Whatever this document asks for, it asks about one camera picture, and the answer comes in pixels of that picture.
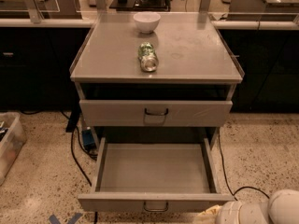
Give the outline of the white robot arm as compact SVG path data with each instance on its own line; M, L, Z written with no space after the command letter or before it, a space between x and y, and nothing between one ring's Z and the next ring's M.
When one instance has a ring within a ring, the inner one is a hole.
M299 191L278 190L259 203L215 205L198 214L192 224L299 224Z

